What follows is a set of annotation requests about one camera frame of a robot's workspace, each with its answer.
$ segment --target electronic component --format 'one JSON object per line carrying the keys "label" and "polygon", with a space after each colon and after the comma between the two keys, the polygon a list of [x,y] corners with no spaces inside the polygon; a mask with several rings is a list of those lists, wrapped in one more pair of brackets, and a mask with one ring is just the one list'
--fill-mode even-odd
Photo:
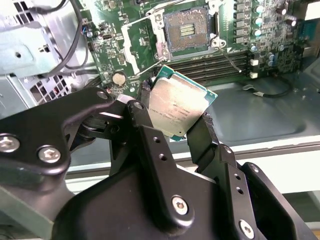
{"label": "electronic component", "polygon": [[253,20],[253,23],[260,26],[262,24],[263,20],[261,17],[256,17],[254,20]]}
{"label": "electronic component", "polygon": [[258,78],[258,73],[257,72],[250,72],[249,76],[251,79],[257,79]]}
{"label": "electronic component", "polygon": [[258,66],[259,65],[259,60],[258,59],[251,59],[250,60],[250,65],[251,66]]}
{"label": "electronic component", "polygon": [[235,39],[234,39],[234,42],[236,43],[236,44],[243,44],[244,42],[245,42],[245,38],[242,36],[242,37],[236,37]]}
{"label": "electronic component", "polygon": [[256,6],[253,11],[257,14],[262,14],[264,12],[264,7],[263,6]]}
{"label": "electronic component", "polygon": [[263,22],[265,23],[265,24],[268,24],[268,23],[270,23],[270,17],[269,16],[266,16],[264,19],[263,19]]}
{"label": "electronic component", "polygon": [[247,34],[247,32],[248,32],[247,28],[237,29],[237,30],[235,30],[235,35],[241,36],[241,35]]}
{"label": "electronic component", "polygon": [[234,14],[234,18],[237,19],[237,20],[240,20],[240,19],[244,19],[245,18],[245,13],[244,12],[237,12]]}
{"label": "electronic component", "polygon": [[[88,31],[93,32],[88,40],[93,43],[92,55],[103,85],[112,83],[109,90],[116,96],[123,93],[136,97],[139,84],[155,77],[163,64],[201,84],[207,84],[206,81],[211,84],[213,80],[221,83],[223,78],[240,81],[249,78],[249,70],[259,77],[267,76],[266,54],[272,50],[278,71],[289,73],[300,66],[302,59],[302,51],[294,51],[292,44],[299,45],[302,42],[299,40],[309,41],[315,35],[315,31],[309,30],[311,27],[302,23],[296,25],[297,30],[286,26],[287,19],[297,21],[288,12],[285,15],[276,12],[289,9],[292,14],[293,3],[288,7],[286,0],[236,0],[230,2],[231,7],[225,0],[214,4],[211,0],[130,1],[137,4],[114,0],[114,9],[110,7],[111,0],[105,2],[104,9],[92,5],[81,14],[87,19]],[[226,16],[234,17],[232,25]],[[241,58],[231,57],[236,53]],[[257,57],[259,69],[251,65],[252,53],[261,56]],[[115,84],[110,74],[118,71],[127,74],[123,85]]]}
{"label": "electronic component", "polygon": [[243,28],[245,26],[245,21],[236,21],[234,22],[236,28]]}
{"label": "electronic component", "polygon": [[274,34],[276,38],[279,38],[281,35],[282,35],[282,31],[276,31]]}
{"label": "electronic component", "polygon": [[206,7],[168,13],[163,21],[170,52],[206,46],[210,40]]}
{"label": "electronic component", "polygon": [[237,11],[245,10],[246,5],[244,3],[238,3],[234,5],[234,9]]}
{"label": "electronic component", "polygon": [[112,35],[111,34],[104,34],[101,36],[103,40],[110,40],[112,39]]}
{"label": "electronic component", "polygon": [[270,61],[273,61],[273,60],[275,60],[275,55],[272,52],[269,52],[266,55],[266,58],[269,59]]}
{"label": "electronic component", "polygon": [[164,65],[150,93],[148,111],[152,124],[179,141],[217,96]]}
{"label": "electronic component", "polygon": [[109,1],[109,8],[115,9],[117,7],[116,1],[111,0]]}
{"label": "electronic component", "polygon": [[295,27],[297,25],[297,21],[293,19],[286,19],[285,23],[291,27]]}
{"label": "electronic component", "polygon": [[313,20],[320,18],[320,1],[299,2],[294,7],[293,15],[301,20]]}
{"label": "electronic component", "polygon": [[115,72],[112,76],[112,81],[119,86],[124,85],[126,79],[127,76],[123,72]]}
{"label": "electronic component", "polygon": [[262,32],[261,32],[260,29],[254,29],[252,31],[252,35],[255,36],[255,37],[259,37],[259,36],[261,36],[261,34],[262,34]]}
{"label": "electronic component", "polygon": [[286,15],[287,14],[287,9],[285,9],[285,8],[277,8],[276,10],[275,10],[275,12],[277,13],[277,14],[280,14],[280,15]]}
{"label": "electronic component", "polygon": [[272,67],[272,66],[274,65],[274,61],[268,60],[268,61],[266,61],[266,64],[267,64],[269,67]]}

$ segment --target silver screw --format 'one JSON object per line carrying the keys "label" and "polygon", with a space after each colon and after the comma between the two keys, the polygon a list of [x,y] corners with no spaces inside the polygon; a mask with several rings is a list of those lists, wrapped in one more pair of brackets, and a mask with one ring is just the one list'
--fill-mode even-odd
{"label": "silver screw", "polygon": [[94,36],[94,33],[93,33],[92,31],[88,31],[88,32],[86,33],[86,36],[87,36],[88,38],[92,38],[92,37]]}
{"label": "silver screw", "polygon": [[227,146],[223,146],[223,147],[228,152],[228,154],[232,153],[232,151],[231,151],[231,149],[229,147],[227,147]]}
{"label": "silver screw", "polygon": [[59,152],[58,149],[48,146],[48,147],[41,148],[38,153],[38,156],[40,160],[49,164],[53,164],[60,159],[61,153]]}
{"label": "silver screw", "polygon": [[188,212],[188,205],[181,197],[175,196],[172,198],[172,205],[174,210],[180,215],[186,215]]}
{"label": "silver screw", "polygon": [[255,165],[251,164],[251,168],[252,168],[256,173],[259,172],[259,169],[258,169]]}
{"label": "silver screw", "polygon": [[0,137],[0,152],[12,153],[20,147],[20,142],[13,136]]}
{"label": "silver screw", "polygon": [[241,231],[244,233],[244,235],[248,239],[254,239],[255,238],[255,232],[252,229],[252,227],[247,223],[245,220],[240,220],[239,221],[239,226],[241,228]]}
{"label": "silver screw", "polygon": [[161,21],[162,20],[162,16],[160,14],[155,16],[155,20],[156,21]]}
{"label": "silver screw", "polygon": [[139,103],[139,102],[137,102],[137,101],[135,101],[135,102],[133,103],[133,105],[134,105],[136,108],[138,108],[138,109],[144,109],[144,107],[141,105],[141,103]]}
{"label": "silver screw", "polygon": [[96,94],[102,99],[108,99],[107,94],[103,91],[98,91]]}

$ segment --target white surface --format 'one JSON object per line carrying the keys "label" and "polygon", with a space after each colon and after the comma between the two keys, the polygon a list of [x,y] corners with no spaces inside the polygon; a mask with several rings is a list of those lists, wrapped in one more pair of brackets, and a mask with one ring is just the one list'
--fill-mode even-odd
{"label": "white surface", "polygon": [[320,1],[309,3],[306,9],[304,20],[307,21],[318,18],[320,18]]}
{"label": "white surface", "polygon": [[320,150],[239,160],[259,166],[282,194],[320,190]]}
{"label": "white surface", "polygon": [[250,75],[250,78],[252,79],[256,79],[258,77],[258,73],[256,72],[250,72],[249,75]]}
{"label": "white surface", "polygon": [[250,65],[251,65],[251,66],[257,66],[257,65],[259,65],[259,60],[258,60],[258,59],[251,59],[251,60],[250,60]]}

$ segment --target metal bracket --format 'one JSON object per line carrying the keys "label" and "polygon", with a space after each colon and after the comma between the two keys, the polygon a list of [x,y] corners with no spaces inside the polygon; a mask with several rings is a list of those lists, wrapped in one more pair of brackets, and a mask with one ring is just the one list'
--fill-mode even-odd
{"label": "metal bracket", "polygon": [[223,239],[242,240],[260,235],[257,228],[245,174],[237,168],[232,150],[219,143],[211,117],[204,113],[187,132],[187,141],[197,172],[220,186],[219,204]]}
{"label": "metal bracket", "polygon": [[132,121],[132,135],[128,144],[138,149],[156,224],[170,236],[179,236],[191,227],[195,211],[163,133],[154,129],[148,110],[142,103],[131,100],[127,104],[128,119]]}
{"label": "metal bracket", "polygon": [[246,162],[241,170],[248,179],[258,227],[267,239],[316,240],[317,237],[255,164]]}
{"label": "metal bracket", "polygon": [[88,88],[0,120],[0,136],[19,142],[13,151],[0,151],[0,169],[6,173],[0,183],[42,191],[55,188],[70,165],[70,147],[80,124],[113,102],[100,88]]}

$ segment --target chip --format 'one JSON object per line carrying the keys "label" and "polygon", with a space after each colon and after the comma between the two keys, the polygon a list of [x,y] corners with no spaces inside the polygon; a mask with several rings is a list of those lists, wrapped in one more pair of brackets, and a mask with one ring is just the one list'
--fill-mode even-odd
{"label": "chip", "polygon": [[265,23],[265,24],[268,24],[268,23],[270,23],[270,17],[265,17],[264,19],[263,19],[263,22]]}
{"label": "chip", "polygon": [[243,29],[238,29],[238,30],[235,31],[235,35],[241,36],[241,35],[246,34],[246,32],[247,32],[247,29],[245,29],[245,28],[243,28]]}
{"label": "chip", "polygon": [[245,26],[245,21],[236,21],[234,25],[236,28],[242,28]]}
{"label": "chip", "polygon": [[245,10],[245,4],[244,3],[238,3],[234,5],[235,10],[237,11],[241,11],[241,10]]}
{"label": "chip", "polygon": [[282,31],[276,31],[274,36],[276,38],[279,38],[281,36],[281,34],[282,34]]}
{"label": "chip", "polygon": [[244,12],[238,12],[234,14],[235,19],[244,19],[245,18],[245,13]]}
{"label": "chip", "polygon": [[235,43],[236,44],[242,44],[245,42],[245,38],[242,36],[242,37],[237,37],[235,40]]}
{"label": "chip", "polygon": [[170,52],[207,46],[210,42],[209,10],[195,7],[163,15]]}
{"label": "chip", "polygon": [[164,65],[156,76],[150,92],[150,119],[156,129],[179,141],[217,96]]}

